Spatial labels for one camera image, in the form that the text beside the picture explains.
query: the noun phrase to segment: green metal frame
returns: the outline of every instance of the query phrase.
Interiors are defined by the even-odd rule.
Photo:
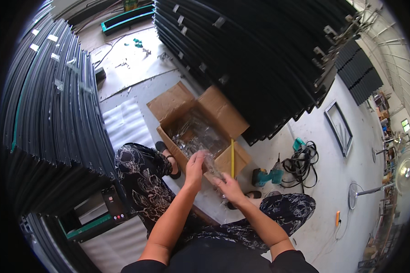
[[[142,9],[145,9],[145,8],[149,8],[150,6],[152,6],[152,5],[147,5],[147,6],[143,6],[143,7],[140,7],[140,8],[136,8],[136,9],[134,9],[134,10],[127,11],[127,12],[125,12],[125,13],[119,14],[119,15],[117,15],[117,16],[115,16],[115,17],[109,19],[109,20],[106,20],[106,21],[102,22],[101,26],[102,26],[102,31],[103,31],[103,33],[109,32],[110,30],[112,30],[112,29],[114,29],[114,28],[116,28],[116,27],[118,27],[118,26],[120,26],[120,25],[126,24],[126,23],[128,23],[128,22],[130,22],[130,21],[132,21],[132,20],[137,20],[137,19],[139,19],[139,18],[148,17],[149,15],[153,15],[153,14],[155,13],[155,12],[154,12],[155,9],[153,9],[151,12],[147,12],[147,13],[144,13],[144,14],[140,14],[140,15],[137,15],[137,16],[135,16],[135,17],[132,17],[132,18],[123,20],[123,21],[121,21],[121,22],[119,22],[119,23],[116,23],[116,24],[114,24],[114,25],[112,25],[112,26],[110,26],[110,27],[106,27],[106,23],[109,22],[109,21],[111,21],[111,20],[114,20],[115,18],[124,16],[125,14],[137,12],[138,10],[142,10]]]
[[[71,238],[77,236],[78,234],[80,234],[80,233],[82,233],[82,232],[85,232],[85,231],[87,231],[87,230],[89,230],[89,229],[92,229],[93,227],[95,227],[95,226],[97,226],[97,225],[100,225],[101,223],[106,222],[106,221],[108,221],[108,220],[110,220],[110,219],[111,219],[111,215],[110,215],[110,214],[107,214],[107,215],[105,215],[105,216],[103,216],[103,217],[100,217],[99,219],[96,219],[96,220],[94,220],[94,221],[92,221],[92,222],[89,222],[89,223],[87,223],[86,225],[82,226],[81,228],[79,228],[79,229],[77,229],[77,230],[73,230],[73,231],[71,231],[71,232],[69,232],[69,233],[66,233],[64,227],[62,226],[61,221],[59,220],[58,222],[59,222],[59,225],[60,225],[61,228],[62,228],[62,232],[64,232],[64,235],[67,237],[67,239],[71,239]]]

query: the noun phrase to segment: yellow tape measure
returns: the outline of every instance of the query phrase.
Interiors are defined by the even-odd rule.
[[[231,139],[231,177],[234,178],[234,139]]]

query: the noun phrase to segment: cordless drill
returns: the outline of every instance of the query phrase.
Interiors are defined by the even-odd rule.
[[[252,172],[252,185],[255,187],[264,187],[264,185],[269,181],[272,180],[273,184],[281,184],[282,175],[284,174],[284,169],[282,168],[282,164],[279,160],[278,154],[278,161],[275,163],[273,168],[270,170],[269,173],[265,169],[258,168],[253,170]]]

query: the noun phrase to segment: plastic bag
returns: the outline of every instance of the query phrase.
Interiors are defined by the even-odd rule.
[[[229,146],[229,142],[213,128],[202,113],[196,109],[190,110],[175,121],[173,127],[168,130],[168,135],[187,158],[199,150],[207,150],[204,165],[211,174],[222,178],[214,159]]]

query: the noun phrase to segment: floral pattern dress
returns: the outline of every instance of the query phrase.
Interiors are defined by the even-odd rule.
[[[172,166],[159,151],[136,143],[127,143],[117,150],[115,166],[128,201],[149,235],[176,196],[162,179],[172,172]],[[313,215],[315,208],[316,202],[306,194],[270,196],[263,199],[260,205],[260,210],[277,222],[289,236]],[[261,253],[269,249],[246,219],[209,226],[191,212],[176,249],[194,238],[231,241]]]

